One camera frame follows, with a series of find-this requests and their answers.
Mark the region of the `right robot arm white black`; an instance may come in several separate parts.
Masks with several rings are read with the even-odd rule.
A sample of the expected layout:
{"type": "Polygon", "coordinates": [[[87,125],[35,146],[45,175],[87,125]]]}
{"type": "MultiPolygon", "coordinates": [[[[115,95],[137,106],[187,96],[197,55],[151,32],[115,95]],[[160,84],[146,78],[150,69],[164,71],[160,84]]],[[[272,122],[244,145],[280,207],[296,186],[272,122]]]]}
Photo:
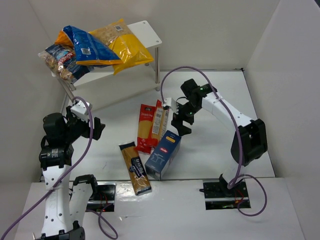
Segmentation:
{"type": "Polygon", "coordinates": [[[192,130],[184,123],[192,125],[200,110],[212,114],[234,134],[230,147],[234,164],[219,177],[223,191],[228,192],[242,181],[247,166],[268,150],[266,125],[263,120],[252,119],[240,112],[208,83],[200,86],[194,79],[189,79],[180,88],[186,103],[168,97],[163,104],[172,109],[171,125],[179,136],[191,134],[192,130]]]}

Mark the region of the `dark blue Barilla pasta box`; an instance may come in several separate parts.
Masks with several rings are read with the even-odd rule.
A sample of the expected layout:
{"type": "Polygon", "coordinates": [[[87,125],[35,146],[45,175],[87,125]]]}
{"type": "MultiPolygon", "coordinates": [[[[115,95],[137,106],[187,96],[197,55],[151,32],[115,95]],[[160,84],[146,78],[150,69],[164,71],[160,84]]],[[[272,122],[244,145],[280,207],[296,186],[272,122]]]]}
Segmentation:
{"type": "Polygon", "coordinates": [[[145,163],[147,175],[161,181],[180,149],[182,137],[167,130],[145,163]]]}

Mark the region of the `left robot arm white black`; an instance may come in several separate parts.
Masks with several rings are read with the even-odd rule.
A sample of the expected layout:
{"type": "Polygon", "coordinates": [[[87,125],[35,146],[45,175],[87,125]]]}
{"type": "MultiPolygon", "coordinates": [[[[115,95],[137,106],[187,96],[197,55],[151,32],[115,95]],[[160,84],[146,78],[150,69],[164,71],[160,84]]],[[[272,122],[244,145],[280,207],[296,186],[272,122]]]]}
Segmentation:
{"type": "Polygon", "coordinates": [[[105,125],[92,117],[89,103],[78,103],[66,108],[66,115],[51,113],[43,118],[45,136],[41,141],[40,167],[45,182],[46,196],[41,240],[84,240],[83,219],[87,204],[97,190],[92,174],[75,178],[70,185],[74,148],[78,138],[98,140],[105,125]]]}

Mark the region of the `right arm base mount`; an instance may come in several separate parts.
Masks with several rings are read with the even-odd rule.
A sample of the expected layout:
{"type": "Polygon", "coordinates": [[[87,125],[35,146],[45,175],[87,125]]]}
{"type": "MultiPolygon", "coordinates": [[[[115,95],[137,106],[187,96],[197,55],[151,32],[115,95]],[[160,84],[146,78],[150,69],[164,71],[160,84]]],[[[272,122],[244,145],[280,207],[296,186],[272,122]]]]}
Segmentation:
{"type": "Polygon", "coordinates": [[[204,195],[206,210],[236,209],[239,203],[241,209],[251,208],[247,185],[244,181],[226,191],[223,191],[218,180],[207,180],[202,184],[203,187],[199,191],[204,195]]]}

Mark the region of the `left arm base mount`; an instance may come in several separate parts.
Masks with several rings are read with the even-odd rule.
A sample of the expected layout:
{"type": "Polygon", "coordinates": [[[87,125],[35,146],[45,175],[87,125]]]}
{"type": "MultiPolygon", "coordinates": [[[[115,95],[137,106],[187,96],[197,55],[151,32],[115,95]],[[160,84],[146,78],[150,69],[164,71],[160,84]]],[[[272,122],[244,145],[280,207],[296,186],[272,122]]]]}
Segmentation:
{"type": "Polygon", "coordinates": [[[87,202],[86,208],[96,212],[114,212],[116,198],[116,183],[111,181],[98,181],[96,192],[87,202]]]}

